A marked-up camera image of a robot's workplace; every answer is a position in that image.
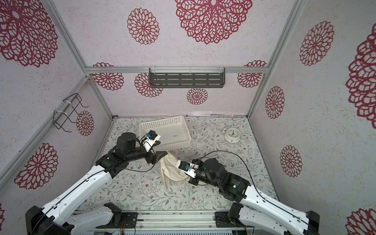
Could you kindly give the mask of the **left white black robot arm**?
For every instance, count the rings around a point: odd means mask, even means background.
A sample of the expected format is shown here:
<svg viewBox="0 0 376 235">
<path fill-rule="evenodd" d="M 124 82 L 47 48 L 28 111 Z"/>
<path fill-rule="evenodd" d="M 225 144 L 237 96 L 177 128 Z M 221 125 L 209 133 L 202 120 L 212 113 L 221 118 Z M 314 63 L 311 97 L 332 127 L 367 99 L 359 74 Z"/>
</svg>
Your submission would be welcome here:
<svg viewBox="0 0 376 235">
<path fill-rule="evenodd" d="M 110 182 L 130 162 L 144 159 L 155 165 L 167 152 L 155 151 L 160 135 L 149 131 L 142 139 L 136 134 L 121 134 L 116 145 L 74 185 L 42 207 L 33 206 L 25 214 L 28 235 L 79 235 L 98 226 L 118 226 L 122 210 L 113 203 L 74 215 L 74 211 L 104 184 Z"/>
</svg>

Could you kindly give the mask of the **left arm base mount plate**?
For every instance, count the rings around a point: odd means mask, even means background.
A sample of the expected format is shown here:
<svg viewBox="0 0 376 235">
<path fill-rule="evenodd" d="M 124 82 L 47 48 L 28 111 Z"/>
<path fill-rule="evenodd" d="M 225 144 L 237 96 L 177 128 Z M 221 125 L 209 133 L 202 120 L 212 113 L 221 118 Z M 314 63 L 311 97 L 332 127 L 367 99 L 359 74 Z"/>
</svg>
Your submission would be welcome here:
<svg viewBox="0 0 376 235">
<path fill-rule="evenodd" d="M 116 215 L 108 224 L 98 226 L 97 229 L 134 229 L 138 220 L 137 212 L 122 212 Z"/>
</svg>

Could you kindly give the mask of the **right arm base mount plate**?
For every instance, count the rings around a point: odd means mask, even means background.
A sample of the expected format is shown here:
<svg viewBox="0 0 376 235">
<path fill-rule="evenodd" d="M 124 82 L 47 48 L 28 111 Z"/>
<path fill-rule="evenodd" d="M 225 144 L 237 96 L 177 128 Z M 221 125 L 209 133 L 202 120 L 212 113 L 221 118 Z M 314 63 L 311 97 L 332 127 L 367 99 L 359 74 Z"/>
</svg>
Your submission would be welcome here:
<svg viewBox="0 0 376 235">
<path fill-rule="evenodd" d="M 244 224 L 238 218 L 229 215 L 228 211 L 215 212 L 214 220 L 217 228 L 244 228 Z"/>
</svg>

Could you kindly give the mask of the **white perforated plastic basket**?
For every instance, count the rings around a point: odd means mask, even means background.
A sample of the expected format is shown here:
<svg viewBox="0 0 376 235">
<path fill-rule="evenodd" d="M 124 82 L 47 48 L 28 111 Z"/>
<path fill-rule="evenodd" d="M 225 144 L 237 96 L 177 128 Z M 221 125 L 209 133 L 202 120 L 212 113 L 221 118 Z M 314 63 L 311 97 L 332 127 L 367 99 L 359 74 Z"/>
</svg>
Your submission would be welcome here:
<svg viewBox="0 0 376 235">
<path fill-rule="evenodd" d="M 140 137 L 146 135 L 150 130 L 155 131 L 161 136 L 159 138 L 161 144 L 153 148 L 155 151 L 172 151 L 191 145 L 192 138 L 183 116 L 142 122 L 139 124 Z"/>
</svg>

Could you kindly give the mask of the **white round plate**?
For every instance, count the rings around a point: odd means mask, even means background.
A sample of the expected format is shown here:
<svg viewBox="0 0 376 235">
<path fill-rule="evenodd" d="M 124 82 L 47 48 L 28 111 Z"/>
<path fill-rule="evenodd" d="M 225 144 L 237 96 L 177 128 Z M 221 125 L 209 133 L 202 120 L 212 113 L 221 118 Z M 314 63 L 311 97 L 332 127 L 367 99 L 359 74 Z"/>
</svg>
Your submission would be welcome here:
<svg viewBox="0 0 376 235">
<path fill-rule="evenodd" d="M 182 182 L 188 179 L 188 175 L 183 173 L 176 165 L 178 159 L 175 158 L 170 152 L 167 152 L 161 160 L 161 173 L 164 180 L 165 188 L 168 189 L 167 180 L 172 182 Z"/>
</svg>

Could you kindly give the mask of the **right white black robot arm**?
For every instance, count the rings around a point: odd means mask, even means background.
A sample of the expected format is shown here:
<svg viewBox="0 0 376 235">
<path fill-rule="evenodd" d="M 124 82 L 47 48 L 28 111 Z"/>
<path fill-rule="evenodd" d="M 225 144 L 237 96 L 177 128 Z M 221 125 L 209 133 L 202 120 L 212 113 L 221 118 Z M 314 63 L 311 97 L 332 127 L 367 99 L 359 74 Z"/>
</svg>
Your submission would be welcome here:
<svg viewBox="0 0 376 235">
<path fill-rule="evenodd" d="M 246 179 L 228 172 L 217 159 L 179 162 L 177 167 L 190 177 L 216 187 L 219 194 L 232 202 L 227 220 L 236 227 L 255 227 L 274 235 L 317 235 L 320 216 L 314 211 L 293 209 L 266 195 Z"/>
</svg>

